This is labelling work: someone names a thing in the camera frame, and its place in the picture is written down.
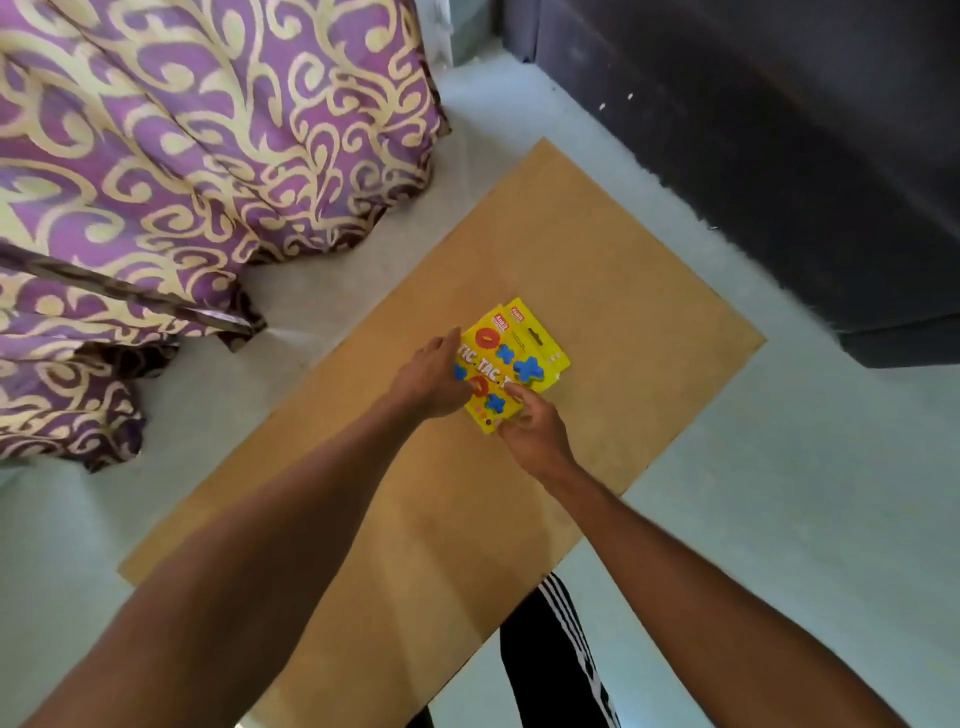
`gray floor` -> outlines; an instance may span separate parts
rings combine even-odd
[[[252,273],[273,328],[192,342],[144,384],[134,462],[44,462],[0,487],[0,725],[15,725],[128,593],[118,561],[541,137],[769,344],[628,501],[835,649],[915,726],[960,713],[960,369],[860,368],[789,296],[636,166],[536,68],[502,52],[439,79],[454,135],[429,192],[349,255]],[[584,241],[584,255],[594,241]],[[624,726],[708,725],[591,549],[559,572]],[[495,638],[433,703],[438,726],[518,726]]]

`pants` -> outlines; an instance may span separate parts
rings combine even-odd
[[[549,574],[500,627],[500,657],[523,728],[620,728],[570,594]],[[428,709],[407,728],[430,728]]]

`purple patterned fabric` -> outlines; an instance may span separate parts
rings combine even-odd
[[[116,348],[249,336],[243,267],[358,243],[447,131],[412,0],[17,0],[0,22],[0,235],[32,261],[0,269],[4,457],[136,454]]]

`forearm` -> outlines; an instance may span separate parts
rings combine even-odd
[[[77,702],[87,693],[100,705],[113,692],[130,706],[111,715],[128,723],[234,725],[286,664],[419,423],[412,408],[385,398],[204,526],[137,589],[45,711],[54,716],[60,702],[72,726],[110,726]],[[148,709],[152,696],[162,713]]]
[[[800,626],[586,473],[571,469],[551,492],[717,726],[904,726]]]

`brown cardboard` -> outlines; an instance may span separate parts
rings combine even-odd
[[[142,581],[192,529],[357,416],[431,336],[517,295],[573,362],[547,397],[576,454],[619,494],[763,342],[541,141],[121,573]],[[426,424],[254,715],[266,728],[402,726],[579,538],[466,412]]]

